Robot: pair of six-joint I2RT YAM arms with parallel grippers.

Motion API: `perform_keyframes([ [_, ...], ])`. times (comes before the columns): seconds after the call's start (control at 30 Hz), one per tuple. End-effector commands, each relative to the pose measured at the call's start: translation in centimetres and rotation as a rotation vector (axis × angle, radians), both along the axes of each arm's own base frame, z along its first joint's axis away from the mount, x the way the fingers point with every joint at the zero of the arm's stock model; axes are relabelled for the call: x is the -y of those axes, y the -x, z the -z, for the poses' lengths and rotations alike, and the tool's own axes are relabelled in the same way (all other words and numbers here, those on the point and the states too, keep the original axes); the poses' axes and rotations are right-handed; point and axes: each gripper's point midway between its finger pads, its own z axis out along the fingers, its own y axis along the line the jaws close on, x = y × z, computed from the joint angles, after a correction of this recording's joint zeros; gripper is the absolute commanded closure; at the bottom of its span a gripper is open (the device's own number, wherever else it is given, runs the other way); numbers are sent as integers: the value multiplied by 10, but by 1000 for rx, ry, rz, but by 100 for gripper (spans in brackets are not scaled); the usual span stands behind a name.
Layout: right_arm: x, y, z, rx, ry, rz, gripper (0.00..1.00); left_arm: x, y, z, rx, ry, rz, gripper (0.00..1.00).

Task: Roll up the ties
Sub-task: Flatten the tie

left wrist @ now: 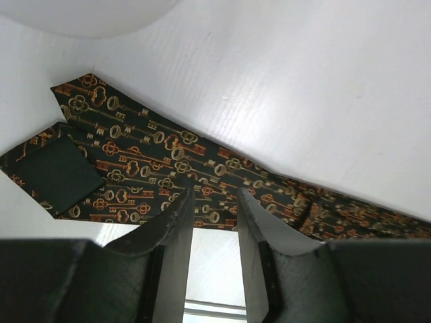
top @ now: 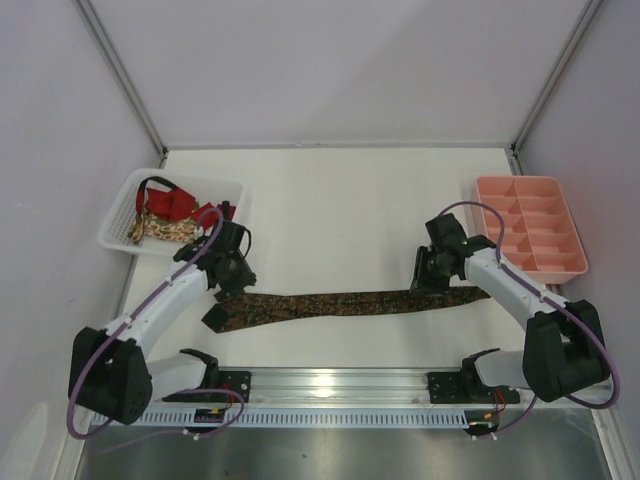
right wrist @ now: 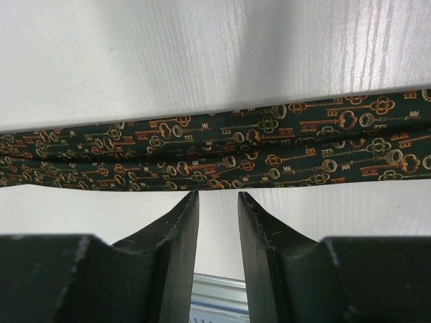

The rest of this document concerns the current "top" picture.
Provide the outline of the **dark brown patterned tie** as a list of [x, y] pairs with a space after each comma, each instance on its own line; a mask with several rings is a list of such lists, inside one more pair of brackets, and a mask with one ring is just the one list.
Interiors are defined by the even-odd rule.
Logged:
[[440, 294], [417, 294], [408, 290], [347, 292], [302, 295], [245, 293], [239, 302], [218, 303], [229, 314], [217, 334], [319, 317], [358, 317], [409, 314], [464, 306], [489, 295], [478, 287], [450, 287]]

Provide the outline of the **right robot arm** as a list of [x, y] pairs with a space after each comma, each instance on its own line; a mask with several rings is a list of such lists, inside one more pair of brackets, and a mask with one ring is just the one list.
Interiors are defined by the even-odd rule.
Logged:
[[452, 278], [488, 294], [524, 330], [519, 351], [495, 348], [466, 358], [480, 384], [532, 391], [553, 402], [608, 380], [612, 368], [596, 308], [548, 291], [522, 272], [484, 235], [468, 236], [447, 213], [425, 225], [429, 243], [418, 248], [411, 292], [444, 296]]

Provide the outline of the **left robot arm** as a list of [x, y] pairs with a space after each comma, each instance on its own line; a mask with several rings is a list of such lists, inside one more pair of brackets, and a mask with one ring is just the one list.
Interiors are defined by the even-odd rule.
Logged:
[[69, 406], [130, 425], [153, 401], [214, 393], [215, 357], [192, 348], [159, 361], [148, 357], [173, 322], [206, 292], [237, 295], [255, 284], [246, 259], [251, 246], [246, 227], [224, 220], [180, 248], [164, 279], [132, 312], [100, 329], [83, 328], [73, 342]]

